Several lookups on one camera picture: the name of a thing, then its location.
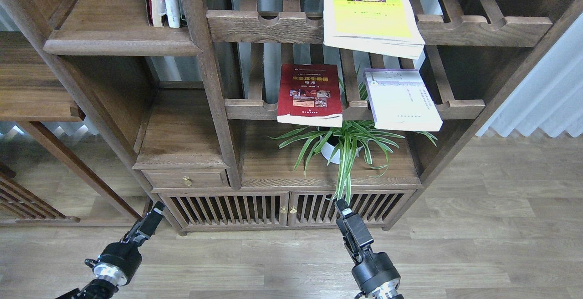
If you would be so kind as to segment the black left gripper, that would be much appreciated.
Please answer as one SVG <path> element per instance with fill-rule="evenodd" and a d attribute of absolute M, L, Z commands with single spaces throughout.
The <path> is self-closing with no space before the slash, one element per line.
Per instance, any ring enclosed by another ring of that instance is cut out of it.
<path fill-rule="evenodd" d="M 123 241 L 110 243 L 97 259 L 97 278 L 114 286 L 130 283 L 142 262 L 139 246 L 150 239 L 163 219 L 164 203 L 157 201 L 142 220 L 136 222 Z"/>

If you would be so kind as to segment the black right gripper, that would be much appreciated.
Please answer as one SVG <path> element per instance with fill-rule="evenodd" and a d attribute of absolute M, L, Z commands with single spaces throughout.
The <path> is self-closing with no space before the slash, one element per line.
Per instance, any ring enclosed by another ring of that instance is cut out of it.
<path fill-rule="evenodd" d="M 358 296 L 399 296 L 401 276 L 386 253 L 373 253 L 373 237 L 360 214 L 352 211 L 344 199 L 334 204 L 340 214 L 337 226 L 355 263 L 351 272 L 360 289 Z"/>

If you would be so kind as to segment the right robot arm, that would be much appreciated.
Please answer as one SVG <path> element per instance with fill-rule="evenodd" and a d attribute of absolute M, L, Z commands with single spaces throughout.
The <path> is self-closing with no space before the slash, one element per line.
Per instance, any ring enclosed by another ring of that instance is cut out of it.
<path fill-rule="evenodd" d="M 351 272 L 360 289 L 355 298 L 402 299 L 397 292 L 401 276 L 386 253 L 373 252 L 373 237 L 360 214 L 352 211 L 344 199 L 335 200 L 334 204 L 340 213 L 337 226 L 355 264 Z"/>

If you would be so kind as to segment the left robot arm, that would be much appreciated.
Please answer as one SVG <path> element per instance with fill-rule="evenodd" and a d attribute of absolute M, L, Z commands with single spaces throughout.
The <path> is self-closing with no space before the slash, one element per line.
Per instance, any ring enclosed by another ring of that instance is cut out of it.
<path fill-rule="evenodd" d="M 165 205 L 156 202 L 142 220 L 137 221 L 119 242 L 110 243 L 96 260 L 86 259 L 96 277 L 82 289 L 75 288 L 61 299 L 110 299 L 120 286 L 131 282 L 142 256 L 138 248 L 150 239 L 163 218 Z"/>

